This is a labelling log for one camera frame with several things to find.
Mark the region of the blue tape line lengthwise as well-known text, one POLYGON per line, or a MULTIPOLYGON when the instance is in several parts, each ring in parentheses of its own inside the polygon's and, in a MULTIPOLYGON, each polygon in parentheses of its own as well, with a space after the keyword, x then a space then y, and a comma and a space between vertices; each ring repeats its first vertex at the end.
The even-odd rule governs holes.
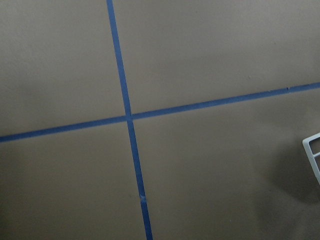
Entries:
POLYGON ((124 106, 124 112, 125 112, 125 121, 128 129, 128 136, 129 136, 131 154, 133 159, 135 178, 136 178, 136 183, 138 188, 138 195, 139 195, 139 201, 141 206, 144 231, 145 231, 146 239, 152 240, 153 239, 152 226, 150 221, 148 202, 147 202, 147 197, 145 192, 143 173, 142 173, 139 150, 137 145, 135 126, 134 126, 134 121, 133 121, 133 116, 131 111, 130 96, 129 96, 128 86, 127 86, 127 79, 126 79, 126 73, 125 73, 125 68, 123 63, 123 56, 121 51, 120 38, 118 33, 113 1, 107 0, 106 6, 107 6, 108 17, 109 17, 115 59, 117 64, 118 77, 120 81, 120 88, 121 88, 121 94, 122 94, 122 100, 123 100, 123 106, 124 106))

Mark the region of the blue tape line crosswise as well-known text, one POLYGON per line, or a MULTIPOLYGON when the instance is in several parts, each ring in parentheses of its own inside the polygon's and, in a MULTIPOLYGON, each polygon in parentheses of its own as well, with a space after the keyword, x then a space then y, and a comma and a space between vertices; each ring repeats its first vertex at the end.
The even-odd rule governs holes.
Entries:
MULTIPOLYGON (((274 96, 286 95, 286 94, 291 94, 291 93, 304 92, 304 91, 318 89, 319 87, 320 87, 320 83, 315 82, 315 83, 309 83, 309 84, 305 84, 305 85, 297 85, 297 86, 267 90, 267 91, 262 91, 262 92, 250 93, 250 94, 245 94, 245 95, 215 99, 215 100, 210 100, 210 101, 205 101, 205 102, 197 102, 197 103, 192 103, 192 104, 187 104, 187 105, 180 105, 180 106, 175 106, 175 107, 168 107, 168 108, 156 109, 156 110, 151 110, 151 111, 133 113, 131 116, 132 116, 133 120, 146 119, 146 118, 158 117, 158 116, 163 116, 163 115, 170 115, 170 114, 175 114, 175 113, 180 113, 180 112, 187 112, 187 111, 193 111, 193 110, 198 110, 198 109, 205 109, 205 108, 211 108, 211 107, 216 107, 216 106, 229 105, 229 104, 233 104, 233 103, 252 101, 252 100, 257 100, 257 99, 262 99, 262 98, 269 98, 269 97, 274 97, 274 96)), ((1 143, 12 142, 12 141, 17 141, 17 140, 22 140, 22 139, 29 139, 29 138, 35 138, 35 137, 40 137, 40 136, 47 136, 47 135, 53 135, 53 134, 58 134, 58 133, 77 131, 77 130, 81 130, 81 129, 88 129, 88 128, 94 128, 94 127, 99 127, 99 126, 117 124, 117 123, 122 123, 122 122, 126 122, 126 121, 127 121, 127 117, 124 115, 123 116, 116 116, 116 117, 109 117, 109 118, 80 122, 80 123, 75 123, 75 124, 69 124, 69 125, 63 125, 63 126, 57 126, 57 127, 51 127, 51 128, 45 128, 45 129, 28 131, 28 132, 21 132, 21 133, 5 135, 5 136, 0 137, 0 142, 1 143)))

